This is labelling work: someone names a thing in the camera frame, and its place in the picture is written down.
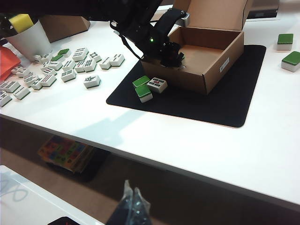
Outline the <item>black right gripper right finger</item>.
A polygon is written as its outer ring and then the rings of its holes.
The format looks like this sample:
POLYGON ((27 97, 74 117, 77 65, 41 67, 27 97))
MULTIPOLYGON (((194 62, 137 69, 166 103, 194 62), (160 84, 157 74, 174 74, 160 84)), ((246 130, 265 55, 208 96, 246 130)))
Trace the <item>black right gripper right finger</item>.
POLYGON ((138 187, 134 189, 132 206, 132 224, 133 225, 151 225, 150 203, 146 201, 138 187))

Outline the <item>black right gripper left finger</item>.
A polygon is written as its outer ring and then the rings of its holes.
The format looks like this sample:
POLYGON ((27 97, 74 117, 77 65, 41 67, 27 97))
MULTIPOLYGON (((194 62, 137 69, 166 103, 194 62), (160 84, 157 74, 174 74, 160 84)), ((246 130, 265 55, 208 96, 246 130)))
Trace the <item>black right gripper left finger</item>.
POLYGON ((132 200, 133 190, 130 186, 129 180, 125 180, 123 196, 116 209, 106 222, 106 225, 126 225, 132 209, 132 200))

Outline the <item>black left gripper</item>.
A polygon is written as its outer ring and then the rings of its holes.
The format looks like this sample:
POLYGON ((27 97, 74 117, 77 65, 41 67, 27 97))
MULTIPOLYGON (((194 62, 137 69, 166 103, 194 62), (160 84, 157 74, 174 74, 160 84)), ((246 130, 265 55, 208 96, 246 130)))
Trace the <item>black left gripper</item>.
POLYGON ((178 54, 180 45, 175 42, 170 42, 167 35, 148 35, 143 40, 142 46, 142 61, 155 59, 162 61, 163 66, 180 68, 185 57, 182 52, 178 54))

